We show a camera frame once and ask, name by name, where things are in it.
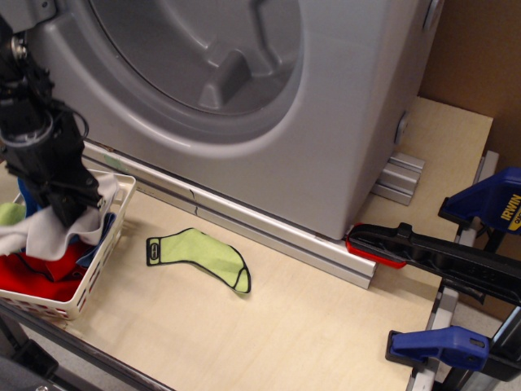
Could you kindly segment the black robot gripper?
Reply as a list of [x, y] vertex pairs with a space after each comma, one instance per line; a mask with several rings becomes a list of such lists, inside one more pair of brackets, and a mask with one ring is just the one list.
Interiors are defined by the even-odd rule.
[[100, 210], [105, 197], [99, 183], [82, 164], [86, 120], [65, 106], [46, 109], [36, 117], [1, 119], [2, 156], [42, 207], [52, 207], [70, 227], [86, 206]]

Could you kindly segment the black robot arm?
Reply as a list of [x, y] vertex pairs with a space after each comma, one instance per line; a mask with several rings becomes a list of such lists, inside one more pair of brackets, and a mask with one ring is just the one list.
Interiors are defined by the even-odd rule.
[[1, 22], [1, 158], [42, 207], [71, 226], [89, 207], [100, 207], [99, 183], [81, 157], [89, 126], [52, 95], [48, 70], [39, 66], [24, 36]]

